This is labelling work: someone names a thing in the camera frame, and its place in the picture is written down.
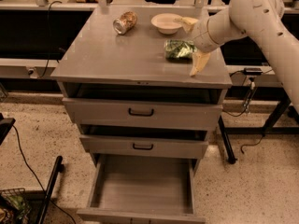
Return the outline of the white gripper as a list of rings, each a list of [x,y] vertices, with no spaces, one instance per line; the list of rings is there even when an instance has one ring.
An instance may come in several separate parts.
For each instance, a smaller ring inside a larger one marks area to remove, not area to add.
[[[191,17],[180,17],[175,18],[174,22],[180,24],[187,34],[192,32],[193,44],[199,49],[192,55],[190,76],[193,77],[205,68],[210,58],[209,52],[217,49],[220,45],[211,38],[208,31],[209,17],[201,20]]]

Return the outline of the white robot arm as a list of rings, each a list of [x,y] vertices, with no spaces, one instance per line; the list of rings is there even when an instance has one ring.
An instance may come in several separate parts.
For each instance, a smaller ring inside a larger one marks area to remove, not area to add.
[[[281,0],[230,0],[227,8],[213,16],[176,19],[197,47],[190,75],[203,70],[210,52],[247,36],[259,47],[299,112],[299,40],[283,25],[283,9]]]

